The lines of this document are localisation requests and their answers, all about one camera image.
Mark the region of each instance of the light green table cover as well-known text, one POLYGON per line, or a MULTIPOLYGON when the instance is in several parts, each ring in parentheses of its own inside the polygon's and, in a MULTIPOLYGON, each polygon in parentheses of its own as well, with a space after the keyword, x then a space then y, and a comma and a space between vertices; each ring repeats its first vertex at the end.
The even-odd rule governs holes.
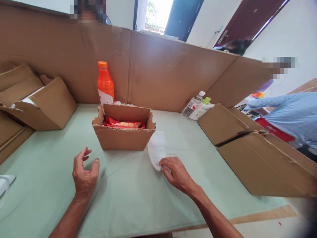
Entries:
MULTIPOLYGON (((172 187, 148 151, 103 151, 92 128, 97 105, 80 104, 61 131, 35 132, 1 166, 17 176, 0 210, 0 237, 47 237, 74 194, 74 157, 92 149, 85 165, 100 159, 99 180, 78 237, 134 237, 205 224, 195 203, 172 187)), ((197 122, 154 111, 165 132, 167 156, 179 156, 195 182, 228 218, 285 205, 283 198, 246 190, 197 122)))

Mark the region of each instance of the door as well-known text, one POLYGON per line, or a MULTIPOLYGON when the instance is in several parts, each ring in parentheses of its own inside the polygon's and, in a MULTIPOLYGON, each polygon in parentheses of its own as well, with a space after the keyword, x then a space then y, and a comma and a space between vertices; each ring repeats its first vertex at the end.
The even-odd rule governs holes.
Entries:
POLYGON ((174 0, 164 35, 187 41, 204 0, 174 0))
POLYGON ((252 40, 266 27, 289 0, 243 0, 215 44, 252 40))

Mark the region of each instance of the orange bottle cap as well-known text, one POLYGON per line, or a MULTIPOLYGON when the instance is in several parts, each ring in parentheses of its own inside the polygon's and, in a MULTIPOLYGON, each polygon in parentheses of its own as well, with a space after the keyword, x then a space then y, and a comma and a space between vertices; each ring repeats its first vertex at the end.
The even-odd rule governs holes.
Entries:
POLYGON ((104 61, 99 61, 98 66, 99 68, 108 68, 107 62, 104 62, 104 61))

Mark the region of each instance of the orange bottle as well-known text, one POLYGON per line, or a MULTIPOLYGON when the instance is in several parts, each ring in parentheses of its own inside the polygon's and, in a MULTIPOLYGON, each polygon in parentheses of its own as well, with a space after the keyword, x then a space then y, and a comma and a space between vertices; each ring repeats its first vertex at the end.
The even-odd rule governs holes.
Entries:
POLYGON ((98 62, 99 77, 97 87, 101 104, 112 104, 115 102, 115 88, 111 80, 108 64, 103 61, 98 62))

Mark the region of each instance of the hand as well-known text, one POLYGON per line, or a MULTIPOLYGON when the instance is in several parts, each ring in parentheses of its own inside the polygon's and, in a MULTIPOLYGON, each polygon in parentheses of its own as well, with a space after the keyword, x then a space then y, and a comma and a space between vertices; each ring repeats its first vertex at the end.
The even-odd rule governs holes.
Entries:
POLYGON ((167 157, 161 159, 159 164, 162 167, 167 180, 183 193, 190 195, 190 193, 197 189, 198 185, 188 174, 179 157, 167 157))
POLYGON ((99 159, 93 162, 91 171, 87 171, 84 168, 84 161, 89 158, 89 156, 86 155, 90 153, 91 150, 85 147, 85 149, 74 158, 73 178, 76 187, 76 199, 90 199, 98 181, 99 159))

